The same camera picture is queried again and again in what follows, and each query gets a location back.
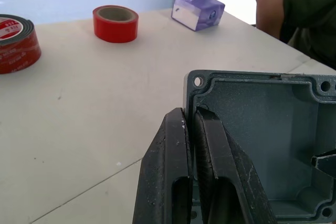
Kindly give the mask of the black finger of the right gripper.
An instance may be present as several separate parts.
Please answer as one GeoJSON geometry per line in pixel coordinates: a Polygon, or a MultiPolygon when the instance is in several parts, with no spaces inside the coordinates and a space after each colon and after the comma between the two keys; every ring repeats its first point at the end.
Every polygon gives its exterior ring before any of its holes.
{"type": "Polygon", "coordinates": [[[336,178],[336,150],[331,150],[322,154],[314,155],[311,165],[317,170],[336,178]]]}

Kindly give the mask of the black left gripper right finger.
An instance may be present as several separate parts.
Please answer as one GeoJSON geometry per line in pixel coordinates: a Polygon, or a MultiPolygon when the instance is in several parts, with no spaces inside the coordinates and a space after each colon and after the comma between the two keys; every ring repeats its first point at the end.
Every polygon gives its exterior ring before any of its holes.
{"type": "Polygon", "coordinates": [[[251,159],[204,108],[194,116],[194,147],[203,223],[276,223],[251,159]]]}

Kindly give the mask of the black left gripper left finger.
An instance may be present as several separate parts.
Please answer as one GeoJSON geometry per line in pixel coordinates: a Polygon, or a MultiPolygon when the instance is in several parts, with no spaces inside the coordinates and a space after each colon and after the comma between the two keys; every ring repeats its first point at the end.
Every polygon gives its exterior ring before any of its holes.
{"type": "Polygon", "coordinates": [[[142,158],[133,223],[191,222],[193,161],[181,108],[167,113],[142,158]]]}

